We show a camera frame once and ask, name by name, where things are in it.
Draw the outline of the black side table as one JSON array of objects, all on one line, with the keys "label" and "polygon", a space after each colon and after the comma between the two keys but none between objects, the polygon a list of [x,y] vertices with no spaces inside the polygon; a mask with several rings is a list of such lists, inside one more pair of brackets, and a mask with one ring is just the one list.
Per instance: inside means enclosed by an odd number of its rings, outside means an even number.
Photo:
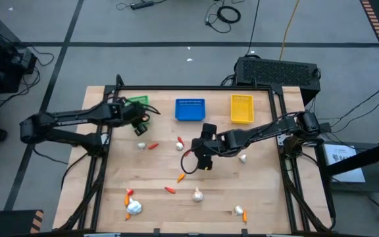
[{"label": "black side table", "polygon": [[327,166],[377,146],[353,142],[324,142],[318,146],[315,153],[325,185],[334,191],[379,193],[379,162],[333,176],[326,172]]}]

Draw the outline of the blue plastic basket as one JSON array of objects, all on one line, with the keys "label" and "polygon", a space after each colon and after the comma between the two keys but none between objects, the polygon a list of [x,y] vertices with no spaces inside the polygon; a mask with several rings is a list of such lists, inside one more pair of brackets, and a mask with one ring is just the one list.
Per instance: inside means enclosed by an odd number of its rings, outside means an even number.
[{"label": "blue plastic basket", "polygon": [[202,121],[205,118],[204,99],[176,99],[175,118],[179,121]]}]

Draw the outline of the black box with hazard stripes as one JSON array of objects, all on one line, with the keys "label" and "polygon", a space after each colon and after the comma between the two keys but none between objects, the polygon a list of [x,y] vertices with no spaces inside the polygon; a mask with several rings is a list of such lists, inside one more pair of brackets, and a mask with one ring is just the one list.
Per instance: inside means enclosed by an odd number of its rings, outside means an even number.
[{"label": "black box with hazard stripes", "polygon": [[0,237],[39,233],[43,216],[41,209],[0,211]]}]

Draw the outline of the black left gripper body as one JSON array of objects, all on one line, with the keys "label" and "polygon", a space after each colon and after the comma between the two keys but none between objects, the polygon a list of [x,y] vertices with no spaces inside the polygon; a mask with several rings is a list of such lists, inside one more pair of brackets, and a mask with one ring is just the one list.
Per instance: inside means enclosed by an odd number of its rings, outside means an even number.
[{"label": "black left gripper body", "polygon": [[109,107],[111,110],[110,126],[121,127],[131,124],[137,128],[140,124],[149,121],[145,106],[140,102],[111,103]]}]

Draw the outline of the black aluminium table frame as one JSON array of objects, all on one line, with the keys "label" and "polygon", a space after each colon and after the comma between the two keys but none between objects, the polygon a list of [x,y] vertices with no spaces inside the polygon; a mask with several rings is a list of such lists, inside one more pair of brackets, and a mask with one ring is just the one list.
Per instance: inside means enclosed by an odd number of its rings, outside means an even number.
[{"label": "black aluminium table frame", "polygon": [[[205,121],[215,124],[219,131],[234,129],[230,119],[232,94],[252,95],[254,126],[272,121],[285,112],[304,108],[299,88],[285,87],[280,95],[267,89],[225,88],[219,86],[140,86],[125,87],[124,97],[147,95],[158,113],[151,116],[146,133],[137,136],[132,127],[113,130],[107,170],[102,189],[88,205],[79,226],[99,232],[153,232],[190,234],[289,234],[293,230],[310,228],[297,202],[284,187],[282,174],[301,184],[303,197],[325,226],[332,224],[318,167],[313,163],[315,152],[306,148],[296,166],[279,157],[275,139],[250,145],[247,162],[237,158],[213,159],[209,171],[197,170],[186,174],[180,168],[182,152],[176,149],[178,137],[186,145],[201,133],[200,122],[176,120],[175,102],[179,98],[203,98]],[[139,143],[145,143],[140,149]],[[151,144],[159,143],[155,149]],[[176,190],[171,194],[165,187]],[[194,202],[192,195],[198,187],[203,201]],[[127,189],[134,190],[130,198],[142,204],[142,211],[125,221]],[[234,207],[247,210],[247,224]]]}]

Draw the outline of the yellow plastic basket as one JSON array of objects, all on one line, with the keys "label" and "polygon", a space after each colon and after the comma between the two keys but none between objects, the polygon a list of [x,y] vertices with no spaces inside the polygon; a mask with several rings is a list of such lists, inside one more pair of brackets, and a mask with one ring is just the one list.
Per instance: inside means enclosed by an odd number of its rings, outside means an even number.
[{"label": "yellow plastic basket", "polygon": [[237,124],[252,123],[254,121],[253,96],[232,94],[230,118]]}]

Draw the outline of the green plastic basket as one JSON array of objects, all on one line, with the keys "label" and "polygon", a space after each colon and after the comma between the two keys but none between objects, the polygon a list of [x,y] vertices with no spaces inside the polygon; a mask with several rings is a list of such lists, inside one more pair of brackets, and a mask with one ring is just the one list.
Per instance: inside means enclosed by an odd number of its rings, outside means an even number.
[{"label": "green plastic basket", "polygon": [[126,107],[130,107],[129,109],[126,110],[126,114],[128,116],[130,115],[135,115],[135,106],[132,105],[132,102],[139,102],[144,105],[149,104],[149,98],[147,95],[141,95],[141,96],[136,96],[136,97],[127,97],[127,101],[125,103]]}]

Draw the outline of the black perforated computer case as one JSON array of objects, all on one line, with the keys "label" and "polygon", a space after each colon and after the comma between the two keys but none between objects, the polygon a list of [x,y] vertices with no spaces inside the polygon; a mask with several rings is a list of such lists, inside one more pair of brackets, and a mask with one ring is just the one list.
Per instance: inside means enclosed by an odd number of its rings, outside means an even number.
[{"label": "black perforated computer case", "polygon": [[321,71],[316,64],[240,57],[234,65],[233,86],[269,86],[274,91],[294,86],[306,105],[320,92]]}]

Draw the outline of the large glossy white garlic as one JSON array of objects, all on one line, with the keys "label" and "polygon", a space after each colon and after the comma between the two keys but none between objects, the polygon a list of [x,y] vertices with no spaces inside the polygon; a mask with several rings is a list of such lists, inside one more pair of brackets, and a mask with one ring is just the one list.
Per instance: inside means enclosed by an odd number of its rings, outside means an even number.
[{"label": "large glossy white garlic", "polygon": [[137,215],[142,211],[142,204],[139,201],[130,198],[126,210],[130,215]]}]

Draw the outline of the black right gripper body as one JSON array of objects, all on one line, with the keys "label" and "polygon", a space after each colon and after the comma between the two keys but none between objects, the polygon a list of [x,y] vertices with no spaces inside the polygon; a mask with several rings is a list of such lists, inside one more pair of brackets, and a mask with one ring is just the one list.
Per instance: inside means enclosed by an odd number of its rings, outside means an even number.
[{"label": "black right gripper body", "polygon": [[212,156],[224,156],[231,152],[224,135],[216,133],[217,126],[204,123],[200,138],[197,140],[197,168],[200,170],[211,170],[213,167]]}]

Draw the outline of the black diagonal beam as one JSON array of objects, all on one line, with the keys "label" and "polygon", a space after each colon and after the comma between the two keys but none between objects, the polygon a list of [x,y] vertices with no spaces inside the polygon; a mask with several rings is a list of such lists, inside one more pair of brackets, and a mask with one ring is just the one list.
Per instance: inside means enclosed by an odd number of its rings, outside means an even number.
[{"label": "black diagonal beam", "polygon": [[333,165],[329,165],[326,167],[326,172],[328,175],[333,176],[377,162],[379,162],[379,146],[358,153]]}]

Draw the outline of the black power strip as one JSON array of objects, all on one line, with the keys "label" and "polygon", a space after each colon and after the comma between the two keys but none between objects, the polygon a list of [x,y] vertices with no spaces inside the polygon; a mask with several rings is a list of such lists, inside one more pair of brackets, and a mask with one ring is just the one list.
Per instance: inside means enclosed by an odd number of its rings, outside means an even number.
[{"label": "black power strip", "polygon": [[132,10],[138,10],[138,9],[143,9],[143,8],[146,8],[146,7],[152,7],[154,5],[154,2],[153,1],[140,1],[139,3],[132,3],[130,4],[130,8]]}]

